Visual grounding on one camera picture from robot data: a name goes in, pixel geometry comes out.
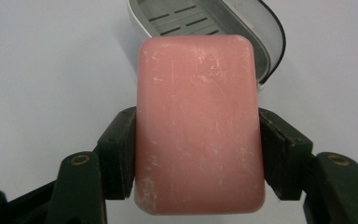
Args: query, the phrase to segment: clear plastic lid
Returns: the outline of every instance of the clear plastic lid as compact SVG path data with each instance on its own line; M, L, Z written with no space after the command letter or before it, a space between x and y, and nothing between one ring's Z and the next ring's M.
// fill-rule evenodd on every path
M242 35L255 50L255 71L262 86L279 65L284 31L261 0L129 0L133 21L144 37L167 35Z

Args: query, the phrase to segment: soap dish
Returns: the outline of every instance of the soap dish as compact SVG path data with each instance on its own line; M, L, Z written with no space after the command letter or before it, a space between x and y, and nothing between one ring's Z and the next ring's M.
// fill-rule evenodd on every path
M285 49L278 18L261 0L128 0L141 37L242 35L253 45L258 87L279 65Z

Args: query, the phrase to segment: pink rectangular block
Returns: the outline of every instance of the pink rectangular block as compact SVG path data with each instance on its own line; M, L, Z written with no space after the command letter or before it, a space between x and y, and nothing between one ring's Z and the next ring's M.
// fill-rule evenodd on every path
M250 42L148 39L139 53L135 201L153 215L254 212L265 187Z

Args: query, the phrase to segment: white background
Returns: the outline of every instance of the white background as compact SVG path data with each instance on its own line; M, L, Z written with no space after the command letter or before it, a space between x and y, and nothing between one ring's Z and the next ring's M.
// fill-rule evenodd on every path
M266 3L287 36L260 106L314 143L358 161L358 1ZM56 178L63 158L93 150L136 100L141 44L125 0L0 1L0 190L9 200ZM109 223L306 223L302 202L270 188L250 215L152 217L130 198L107 203Z

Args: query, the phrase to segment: pink soap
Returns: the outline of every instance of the pink soap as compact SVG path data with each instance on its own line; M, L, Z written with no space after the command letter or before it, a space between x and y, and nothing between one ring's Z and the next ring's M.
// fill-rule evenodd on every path
M264 197L250 42L238 35L145 41L136 204L152 215L235 214L254 212Z

